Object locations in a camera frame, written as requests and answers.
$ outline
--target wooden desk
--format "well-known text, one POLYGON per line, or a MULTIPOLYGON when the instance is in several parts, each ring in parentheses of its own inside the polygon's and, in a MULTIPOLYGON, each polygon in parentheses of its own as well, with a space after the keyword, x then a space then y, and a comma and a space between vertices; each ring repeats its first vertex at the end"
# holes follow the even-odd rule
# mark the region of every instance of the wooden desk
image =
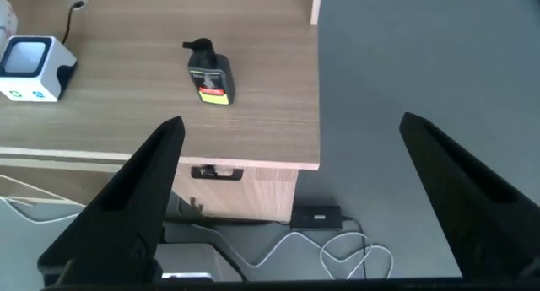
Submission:
MULTIPOLYGON (((73 2, 9 1, 18 34, 56 37, 73 2)), ((0 98, 0 185, 38 190, 8 194, 28 202, 86 204, 162 121, 180 115, 175 193, 208 216, 288 220, 298 171, 319 167, 311 1, 90 0, 73 13, 66 45, 79 65, 63 99, 0 98), (203 104, 188 78, 181 43, 200 37, 230 59, 231 106, 203 104), (189 169, 200 164, 245 174, 195 181, 189 169)))

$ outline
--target white device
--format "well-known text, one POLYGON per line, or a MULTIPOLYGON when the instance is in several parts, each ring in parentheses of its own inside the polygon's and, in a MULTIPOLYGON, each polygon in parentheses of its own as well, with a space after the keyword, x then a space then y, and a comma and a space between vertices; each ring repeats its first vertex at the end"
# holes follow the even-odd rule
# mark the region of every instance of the white device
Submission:
POLYGON ((56 102, 77 58, 57 38, 15 35, 0 61, 0 91, 13 101, 56 102))
POLYGON ((210 244, 159 244, 154 256, 162 278, 241 282, 242 276, 210 244))

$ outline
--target power adapter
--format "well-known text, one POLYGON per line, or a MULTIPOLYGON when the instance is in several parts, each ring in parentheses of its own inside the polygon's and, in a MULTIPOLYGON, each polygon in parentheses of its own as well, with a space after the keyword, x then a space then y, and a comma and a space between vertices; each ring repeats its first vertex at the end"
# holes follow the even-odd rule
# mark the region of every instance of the power adapter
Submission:
POLYGON ((340 230, 342 215, 339 206, 293 207, 290 219, 292 230, 340 230))

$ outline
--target floor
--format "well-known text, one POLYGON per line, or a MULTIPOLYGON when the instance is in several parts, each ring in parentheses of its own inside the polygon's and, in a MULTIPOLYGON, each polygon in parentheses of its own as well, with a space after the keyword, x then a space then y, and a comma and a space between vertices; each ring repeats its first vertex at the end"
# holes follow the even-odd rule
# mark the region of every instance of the floor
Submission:
MULTIPOLYGON (((295 202, 340 205, 372 241, 392 250, 395 278, 460 276, 399 121, 405 111, 430 119, 540 202, 540 3, 322 0, 319 31, 321 169, 300 174, 295 202)), ((39 207, 30 211, 47 217, 69 212, 39 207)), ((0 205, 0 229, 10 231, 0 238, 9 261, 0 265, 7 289, 39 287, 35 260, 67 224, 33 226, 0 205)), ((272 224, 223 232, 246 259, 257 261, 287 229, 272 224)), ((313 237, 322 242, 331 235, 313 237)), ((223 242, 195 228, 169 225, 166 238, 211 240, 230 254, 223 242)), ((344 240, 331 250, 345 254, 358 243, 344 240)), ((374 253, 368 277, 382 277, 387 263, 383 253, 374 253)), ((352 266, 330 268, 342 278, 352 266)), ((317 250, 299 239, 284 243, 260 268, 243 270, 253 280, 327 278, 317 250)))

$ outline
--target bottle label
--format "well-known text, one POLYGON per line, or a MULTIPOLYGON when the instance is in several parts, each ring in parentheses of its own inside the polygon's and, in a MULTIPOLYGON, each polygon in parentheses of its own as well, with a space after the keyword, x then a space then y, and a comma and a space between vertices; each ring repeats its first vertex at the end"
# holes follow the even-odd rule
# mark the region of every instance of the bottle label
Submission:
POLYGON ((189 71, 193 83, 198 88, 201 100, 218 105, 228 105, 229 98, 223 86, 223 79, 219 73, 204 73, 189 71))

